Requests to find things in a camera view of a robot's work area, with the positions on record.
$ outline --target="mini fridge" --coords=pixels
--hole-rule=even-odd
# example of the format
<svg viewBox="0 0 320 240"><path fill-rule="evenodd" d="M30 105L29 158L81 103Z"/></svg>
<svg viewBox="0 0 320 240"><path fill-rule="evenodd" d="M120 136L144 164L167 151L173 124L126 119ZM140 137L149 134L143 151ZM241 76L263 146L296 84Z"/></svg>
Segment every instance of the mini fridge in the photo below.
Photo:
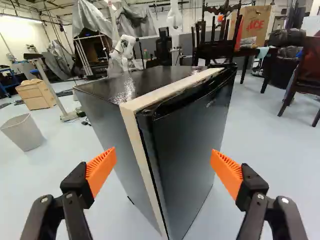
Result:
<svg viewBox="0 0 320 240"><path fill-rule="evenodd" d="M116 149L128 198L163 239L184 238L211 190L236 72L157 66L75 87L101 145Z"/></svg>

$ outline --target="gray floor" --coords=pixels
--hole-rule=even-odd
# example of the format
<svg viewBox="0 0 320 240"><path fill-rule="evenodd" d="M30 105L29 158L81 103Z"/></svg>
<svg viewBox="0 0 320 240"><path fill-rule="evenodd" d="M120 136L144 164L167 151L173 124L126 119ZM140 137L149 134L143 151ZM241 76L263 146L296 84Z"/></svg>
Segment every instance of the gray floor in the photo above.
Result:
<svg viewBox="0 0 320 240"><path fill-rule="evenodd" d="M260 94L262 78L247 74L244 84L236 77L221 151L238 163L251 165L270 185L268 195L285 195L299 207L309 239L319 239L320 213L319 139L320 124L311 123L320 103L297 94L281 118L284 90L268 86ZM56 92L74 82L53 84ZM12 99L0 99L0 104ZM79 106L72 96L60 98L68 111ZM0 232L7 239L19 239L32 202L41 195L60 195L61 180L81 161L103 151L93 129L81 120L62 123L57 106L29 111L22 104L0 109L0 125L7 119L31 113L46 138L45 144L27 153L0 134ZM161 237L128 201L116 174L109 178L90 210L88 224L95 240L160 240ZM213 188L185 240L235 239L243 213L216 177ZM61 225L57 239L68 239ZM270 240L266 225L263 240Z"/></svg>

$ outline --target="dark wooden chair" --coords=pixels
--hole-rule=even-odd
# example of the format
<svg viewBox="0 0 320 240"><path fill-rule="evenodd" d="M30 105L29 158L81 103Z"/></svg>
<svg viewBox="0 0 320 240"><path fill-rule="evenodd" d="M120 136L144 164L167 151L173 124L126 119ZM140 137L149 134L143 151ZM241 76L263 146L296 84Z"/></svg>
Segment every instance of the dark wooden chair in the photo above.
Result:
<svg viewBox="0 0 320 240"><path fill-rule="evenodd" d="M290 105L296 92L320 96L320 71L318 71L317 74L312 71L316 65L320 68L320 37L307 36L303 43L302 56L295 70L292 85L288 90L287 97L283 101L278 117L281 117L286 107ZM312 123L313 127L317 125L319 119L320 110Z"/></svg>
<svg viewBox="0 0 320 240"><path fill-rule="evenodd" d="M223 18L223 21L220 26L219 39L215 40L216 26L215 19L216 16L212 17L212 29L211 29L211 39L206 41L206 21L204 21L204 12L208 11L210 13L217 14L217 11L212 11L212 7L202 6L202 20L198 21L194 27L191 27L191 36L192 36L192 65L197 66L199 59L205 59L205 65L210 64L210 61L213 60L217 64L216 59L225 59L224 63L233 62L235 46L237 35L239 31L239 26L241 23L242 15L240 15L241 1L236 5L237 7L237 18L234 28L233 38L228 40L229 24L230 20Z"/></svg>

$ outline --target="fridge door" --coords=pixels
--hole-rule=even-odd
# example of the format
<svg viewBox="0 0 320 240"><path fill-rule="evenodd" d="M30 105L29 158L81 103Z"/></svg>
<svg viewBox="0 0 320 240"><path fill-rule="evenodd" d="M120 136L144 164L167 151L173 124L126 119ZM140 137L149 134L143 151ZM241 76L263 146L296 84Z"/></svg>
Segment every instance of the fridge door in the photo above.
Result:
<svg viewBox="0 0 320 240"><path fill-rule="evenodd" d="M171 240L183 239L213 185L211 151L221 147L236 71L226 68L136 114Z"/></svg>

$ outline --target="wastebasket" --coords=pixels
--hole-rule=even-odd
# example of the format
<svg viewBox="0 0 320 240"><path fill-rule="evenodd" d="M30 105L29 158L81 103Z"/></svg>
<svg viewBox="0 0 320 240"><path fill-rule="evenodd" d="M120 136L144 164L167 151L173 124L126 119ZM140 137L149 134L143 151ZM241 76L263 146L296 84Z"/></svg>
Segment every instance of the wastebasket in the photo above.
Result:
<svg viewBox="0 0 320 240"><path fill-rule="evenodd" d="M0 130L24 152L39 147L45 140L30 113L9 119Z"/></svg>

